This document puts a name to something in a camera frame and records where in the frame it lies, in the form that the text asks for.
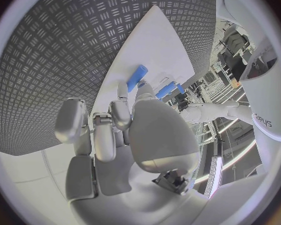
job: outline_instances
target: diamond plate surface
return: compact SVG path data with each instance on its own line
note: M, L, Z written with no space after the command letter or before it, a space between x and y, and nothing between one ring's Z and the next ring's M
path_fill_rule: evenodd
M55 146L55 119L68 97L90 111L115 56L157 5L180 37L196 75L209 66L216 0L40 0L0 58L0 152L24 155Z

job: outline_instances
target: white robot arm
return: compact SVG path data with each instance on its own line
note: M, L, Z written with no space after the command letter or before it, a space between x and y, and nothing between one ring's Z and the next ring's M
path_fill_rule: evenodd
M192 103L181 112L187 122L210 122L219 117L229 120L240 119L248 124L253 124L250 107L240 105L237 101L227 101L224 104Z

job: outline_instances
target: blue object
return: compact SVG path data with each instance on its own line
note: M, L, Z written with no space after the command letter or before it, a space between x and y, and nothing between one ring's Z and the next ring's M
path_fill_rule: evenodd
M139 65L127 82L128 93L130 93L139 81L147 74L148 69L144 65Z
M184 94L186 91L183 89L180 83L176 84L177 88L179 89L181 94Z
M169 94L172 90L176 88L175 82L171 82L169 85L164 86L159 92L156 94L158 99L163 98L165 95Z

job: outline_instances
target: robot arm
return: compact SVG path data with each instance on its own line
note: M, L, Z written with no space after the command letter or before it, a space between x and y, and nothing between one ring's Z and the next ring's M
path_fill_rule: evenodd
M237 101L227 101L224 104L193 103L181 112L187 122L210 122L216 118L224 117L229 120L240 119L248 124L253 124L250 107L240 105Z

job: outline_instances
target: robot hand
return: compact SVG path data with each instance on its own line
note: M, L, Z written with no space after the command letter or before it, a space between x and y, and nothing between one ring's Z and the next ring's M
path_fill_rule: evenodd
M249 107L240 105L236 101L227 101L224 104L192 103L181 112L187 122L210 122L216 118L224 117L229 120L236 118L252 124L252 111Z

